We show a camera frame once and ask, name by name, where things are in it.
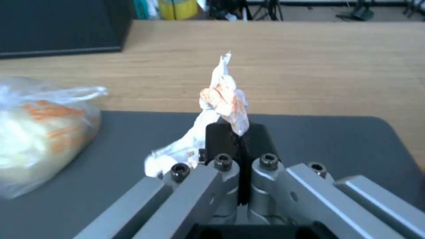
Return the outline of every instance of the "black monitor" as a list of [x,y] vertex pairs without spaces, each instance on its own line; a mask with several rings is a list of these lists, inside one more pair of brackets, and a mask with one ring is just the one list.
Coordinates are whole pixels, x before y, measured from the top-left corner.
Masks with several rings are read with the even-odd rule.
[[131,0],[0,0],[0,58],[120,51]]

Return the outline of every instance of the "floor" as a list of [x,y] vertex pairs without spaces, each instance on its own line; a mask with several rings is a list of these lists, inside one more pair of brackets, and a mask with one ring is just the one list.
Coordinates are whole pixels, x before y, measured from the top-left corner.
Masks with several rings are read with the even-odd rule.
[[[259,6],[249,6],[251,14],[254,14]],[[281,6],[283,18],[285,21],[323,21],[323,22],[342,22],[343,20],[335,17],[339,13],[348,13],[352,7],[307,7],[307,6]],[[425,16],[421,13],[415,13],[411,18],[403,15],[404,7],[371,7],[375,13],[370,21],[375,22],[400,22],[400,21],[423,21]],[[262,9],[258,16],[265,13]]]

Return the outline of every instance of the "screw hole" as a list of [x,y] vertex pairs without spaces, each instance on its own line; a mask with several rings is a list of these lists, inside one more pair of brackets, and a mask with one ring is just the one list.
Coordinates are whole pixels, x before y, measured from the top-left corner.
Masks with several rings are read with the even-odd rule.
[[292,199],[292,201],[298,202],[298,196],[295,192],[290,192],[289,197]]
[[218,160],[220,160],[220,161],[227,161],[229,158],[227,157],[227,155],[220,155],[219,157],[218,157]]
[[175,171],[176,173],[183,173],[185,170],[186,170],[186,169],[185,169],[185,167],[184,167],[184,166],[182,166],[182,165],[177,165],[177,166],[174,168],[174,171]]
[[264,158],[265,159],[267,159],[267,160],[270,160],[270,161],[272,161],[273,159],[275,159],[272,155],[270,155],[270,154],[266,154],[265,156],[264,156]]
[[314,170],[317,170],[317,171],[322,171],[323,170],[323,167],[322,167],[322,165],[320,165],[320,164],[312,164],[312,169],[314,169]]

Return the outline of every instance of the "plastic bag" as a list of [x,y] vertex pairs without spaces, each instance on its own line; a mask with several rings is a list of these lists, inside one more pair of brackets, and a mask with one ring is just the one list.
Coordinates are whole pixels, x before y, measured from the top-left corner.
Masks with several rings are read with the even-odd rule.
[[86,101],[104,87],[60,89],[0,79],[0,196],[25,194],[65,167],[96,135],[100,110]]
[[165,174],[178,162],[195,168],[198,165],[198,151],[205,148],[205,129],[207,125],[217,122],[220,116],[231,124],[237,135],[242,136],[248,130],[248,103],[227,69],[231,57],[230,52],[220,57],[218,66],[212,72],[209,88],[200,92],[199,105],[202,112],[193,127],[181,139],[153,151],[145,159],[146,176]]

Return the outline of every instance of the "tripod leg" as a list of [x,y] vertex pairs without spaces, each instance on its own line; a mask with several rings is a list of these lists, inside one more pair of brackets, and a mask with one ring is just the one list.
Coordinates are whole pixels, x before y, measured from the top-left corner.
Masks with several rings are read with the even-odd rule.
[[256,21],[263,20],[264,18],[267,17],[267,15],[269,15],[269,14],[268,13],[264,13],[261,17],[259,17],[258,19],[256,19]]
[[252,19],[255,20],[255,17],[257,16],[258,13],[260,13],[261,9],[262,9],[262,6],[260,5],[259,8],[255,11],[254,15],[252,16]]
[[406,8],[403,11],[403,14],[406,15],[409,12],[409,9],[411,9],[414,6],[415,0],[409,1],[406,4]]
[[279,10],[280,19],[281,19],[281,21],[283,21],[282,9],[281,9],[281,5],[280,5],[280,3],[279,3],[279,2],[278,2],[278,4],[277,4],[277,8],[278,8],[278,10]]
[[425,2],[425,0],[421,0],[416,6],[413,7],[412,11],[409,13],[409,15],[407,15],[408,18],[410,18],[413,13],[419,11],[419,9],[421,9],[421,5]]

